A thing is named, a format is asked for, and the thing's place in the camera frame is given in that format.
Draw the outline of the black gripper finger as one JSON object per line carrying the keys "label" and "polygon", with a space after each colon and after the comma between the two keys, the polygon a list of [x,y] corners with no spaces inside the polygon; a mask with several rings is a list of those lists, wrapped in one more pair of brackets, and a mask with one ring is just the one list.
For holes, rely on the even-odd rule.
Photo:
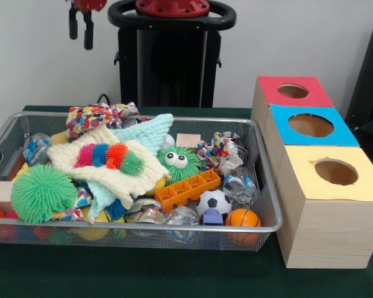
{"label": "black gripper finger", "polygon": [[92,21],[91,11],[84,12],[83,19],[86,24],[85,37],[84,37],[84,48],[85,50],[92,50],[93,49],[94,23]]}
{"label": "black gripper finger", "polygon": [[71,40],[76,40],[78,38],[78,21],[76,19],[77,12],[77,6],[75,4],[72,4],[68,11],[69,38]]}

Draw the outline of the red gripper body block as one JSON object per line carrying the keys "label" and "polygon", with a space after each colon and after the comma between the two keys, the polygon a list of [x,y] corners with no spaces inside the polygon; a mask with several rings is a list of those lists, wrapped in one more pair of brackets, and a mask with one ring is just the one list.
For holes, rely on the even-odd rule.
{"label": "red gripper body block", "polygon": [[70,13],[101,11],[107,0],[71,0]]}

